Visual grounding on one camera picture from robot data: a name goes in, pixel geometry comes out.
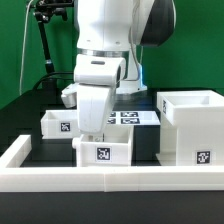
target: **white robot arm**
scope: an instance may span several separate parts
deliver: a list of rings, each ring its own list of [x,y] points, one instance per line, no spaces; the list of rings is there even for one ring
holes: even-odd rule
[[[175,7],[173,0],[76,0],[75,9],[78,126],[83,134],[99,136],[121,80],[140,83],[135,45],[158,46],[168,39]]]

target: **green wall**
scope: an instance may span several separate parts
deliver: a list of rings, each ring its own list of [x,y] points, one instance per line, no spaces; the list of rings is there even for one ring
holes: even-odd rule
[[[19,96],[25,0],[0,2],[0,108]],[[174,35],[160,48],[144,50],[144,82],[149,88],[205,87],[224,93],[224,1],[175,0]],[[69,21],[54,17],[47,25],[57,71],[71,71],[77,33]],[[45,74],[37,22],[30,14],[24,91]]]

